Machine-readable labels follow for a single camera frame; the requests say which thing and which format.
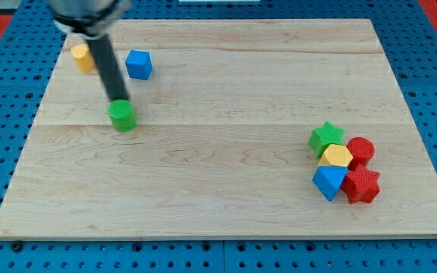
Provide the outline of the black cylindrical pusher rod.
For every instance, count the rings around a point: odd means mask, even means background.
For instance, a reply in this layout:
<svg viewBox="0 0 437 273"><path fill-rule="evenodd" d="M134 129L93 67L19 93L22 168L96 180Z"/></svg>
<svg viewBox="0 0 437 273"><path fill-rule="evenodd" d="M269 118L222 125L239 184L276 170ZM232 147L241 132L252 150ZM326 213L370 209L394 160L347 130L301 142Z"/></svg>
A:
<svg viewBox="0 0 437 273"><path fill-rule="evenodd" d="M108 35L88 39L86 44L89 46L108 99L111 102L128 100L129 95Z"/></svg>

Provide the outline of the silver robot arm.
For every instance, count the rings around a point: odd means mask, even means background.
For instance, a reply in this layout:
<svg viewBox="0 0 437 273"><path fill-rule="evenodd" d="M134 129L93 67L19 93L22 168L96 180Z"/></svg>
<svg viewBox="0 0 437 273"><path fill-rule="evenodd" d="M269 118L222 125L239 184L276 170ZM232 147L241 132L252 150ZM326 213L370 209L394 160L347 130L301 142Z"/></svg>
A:
<svg viewBox="0 0 437 273"><path fill-rule="evenodd" d="M48 0L55 25L84 38L110 101L129 95L109 38L111 25L132 6L131 0Z"/></svg>

